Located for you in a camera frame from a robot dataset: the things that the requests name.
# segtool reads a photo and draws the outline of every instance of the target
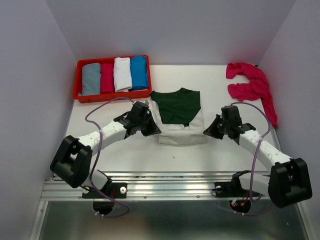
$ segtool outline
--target dark green fabric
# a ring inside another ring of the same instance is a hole
[[[183,124],[185,127],[201,109],[200,92],[181,88],[175,92],[150,93],[151,99],[158,104],[163,124]]]

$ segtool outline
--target gray floor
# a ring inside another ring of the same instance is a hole
[[[214,206],[217,201],[132,202],[131,212],[114,219],[94,215],[92,202],[50,202],[42,240],[303,240],[297,206],[256,217],[238,216]],[[251,212],[263,210],[267,200]]]

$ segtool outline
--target table top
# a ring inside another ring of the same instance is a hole
[[[248,83],[244,76],[226,79],[226,65],[151,65],[152,89],[157,92],[174,92],[181,87],[200,91],[204,126],[213,122],[221,108],[237,102],[228,93],[232,83]],[[250,103],[263,110],[261,100]],[[80,137],[97,128],[85,121],[85,116],[101,102],[74,101],[66,135]],[[129,111],[132,103],[125,100],[111,102],[90,116],[101,127],[115,117]],[[265,118],[253,107],[237,105],[243,123],[250,123],[262,135],[268,129]],[[274,145],[271,134],[265,139]],[[144,137],[140,132],[105,148],[97,169],[106,172],[237,172],[251,169],[253,156],[227,136],[223,140],[208,137],[205,144],[171,146],[158,144],[158,136]],[[266,169],[256,163],[257,171]]]

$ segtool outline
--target red cloth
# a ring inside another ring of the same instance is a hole
[[[246,100],[257,100],[261,98],[265,115],[276,128],[278,117],[272,101],[269,82],[264,72],[245,62],[229,63],[226,67],[226,78],[233,79],[236,75],[244,75],[249,83],[237,83],[228,85],[228,92],[231,97],[237,98],[240,102]]]
[[[101,64],[101,93],[110,94],[115,92],[114,65],[111,63]]]

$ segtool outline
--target red plastic bin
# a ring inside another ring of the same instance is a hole
[[[87,64],[99,63],[99,64],[114,64],[116,57],[107,58],[96,58],[96,59],[83,59],[79,60],[76,66],[75,82],[73,87],[73,98],[79,100],[80,103],[95,103],[105,102],[111,99],[126,97],[129,99],[141,99],[147,98],[152,92],[151,77],[150,77],[150,64],[149,57],[147,55],[141,55],[146,57],[146,69],[148,71],[149,88],[138,91],[127,91],[127,92],[115,92],[115,93],[104,93],[99,95],[87,95],[79,96],[82,93],[82,67]],[[135,56],[122,56],[121,58],[133,58]]]

